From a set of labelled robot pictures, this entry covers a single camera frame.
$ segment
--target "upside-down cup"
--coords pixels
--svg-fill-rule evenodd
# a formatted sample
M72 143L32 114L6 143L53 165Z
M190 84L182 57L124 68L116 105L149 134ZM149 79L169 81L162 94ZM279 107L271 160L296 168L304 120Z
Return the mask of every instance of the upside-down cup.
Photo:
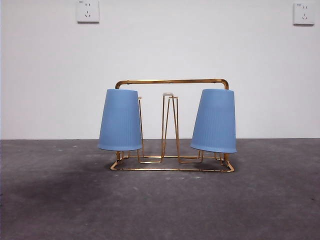
M110 151L142 148L137 91L107 90L98 148Z
M204 89L196 116L192 148L236 153L235 94L225 89Z

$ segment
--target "wall socket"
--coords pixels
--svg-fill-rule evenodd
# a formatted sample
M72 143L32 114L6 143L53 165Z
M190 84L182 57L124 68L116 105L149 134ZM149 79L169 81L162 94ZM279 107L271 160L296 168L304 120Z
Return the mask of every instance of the wall socket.
M315 5L312 2L293 4L293 25L315 24Z
M100 22L99 0L83 0L76 3L78 24L98 24Z

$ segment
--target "gold handle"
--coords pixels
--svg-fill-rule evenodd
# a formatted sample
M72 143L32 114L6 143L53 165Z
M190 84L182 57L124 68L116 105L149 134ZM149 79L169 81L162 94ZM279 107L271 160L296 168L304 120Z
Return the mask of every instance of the gold handle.
M118 81L115 89L124 84L223 84L224 89L229 89L229 84L224 79L177 79L177 80L123 80Z

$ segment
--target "electrical outlet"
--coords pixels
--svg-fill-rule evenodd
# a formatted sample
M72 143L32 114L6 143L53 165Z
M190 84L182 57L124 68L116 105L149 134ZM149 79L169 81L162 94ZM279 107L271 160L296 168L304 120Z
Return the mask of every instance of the electrical outlet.
M293 24L294 25L314 25L315 7L313 3L293 4Z
M83 0L76 3L78 23L96 23L100 21L99 0Z

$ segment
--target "blue cup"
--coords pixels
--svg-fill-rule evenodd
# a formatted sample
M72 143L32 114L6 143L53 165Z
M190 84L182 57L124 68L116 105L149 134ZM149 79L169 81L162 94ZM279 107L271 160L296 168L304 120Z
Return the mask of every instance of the blue cup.
M192 148L236 153L235 94L225 89L204 89L196 116Z
M142 148L137 91L107 90L98 148L111 151Z

